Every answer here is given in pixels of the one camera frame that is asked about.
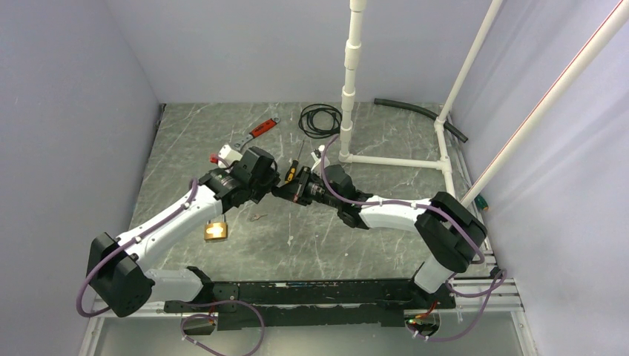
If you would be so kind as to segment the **brass padlock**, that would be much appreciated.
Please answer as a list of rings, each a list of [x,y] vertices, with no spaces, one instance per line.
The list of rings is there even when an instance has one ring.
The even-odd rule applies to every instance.
[[[203,239],[206,243],[223,241],[228,237],[228,224],[225,215],[209,220],[203,229]]]

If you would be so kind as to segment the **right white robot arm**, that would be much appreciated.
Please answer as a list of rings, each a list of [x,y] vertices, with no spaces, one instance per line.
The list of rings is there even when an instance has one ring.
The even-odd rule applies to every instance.
[[[434,302],[447,279],[480,260],[478,254],[487,237],[484,224],[446,191],[424,200],[385,199],[357,189],[340,165],[326,167],[322,177],[302,168],[292,181],[272,193],[303,206],[318,202],[335,208],[351,228],[418,233],[430,252],[413,274],[408,290],[410,301],[418,308]]]

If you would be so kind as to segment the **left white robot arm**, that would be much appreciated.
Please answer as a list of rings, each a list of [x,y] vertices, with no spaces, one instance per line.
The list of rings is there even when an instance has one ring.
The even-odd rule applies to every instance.
[[[154,261],[209,220],[246,202],[258,203],[280,182],[274,157],[261,148],[219,153],[216,159],[219,167],[193,178],[182,198],[147,222],[92,241],[75,301],[81,316],[112,311],[127,317],[151,302],[177,301],[196,312],[212,304],[214,284],[205,273],[196,267],[155,269]]]

